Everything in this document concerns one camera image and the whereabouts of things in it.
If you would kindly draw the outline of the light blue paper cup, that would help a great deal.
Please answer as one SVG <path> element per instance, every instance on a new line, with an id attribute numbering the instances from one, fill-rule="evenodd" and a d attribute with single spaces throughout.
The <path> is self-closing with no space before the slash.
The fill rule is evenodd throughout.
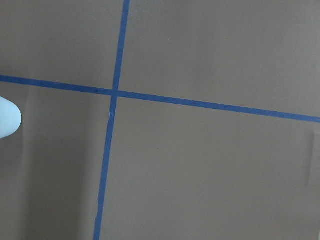
<path id="1" fill-rule="evenodd" d="M 0 98 L 0 138 L 14 134 L 20 127 L 22 114 L 20 109 L 11 101 Z"/>

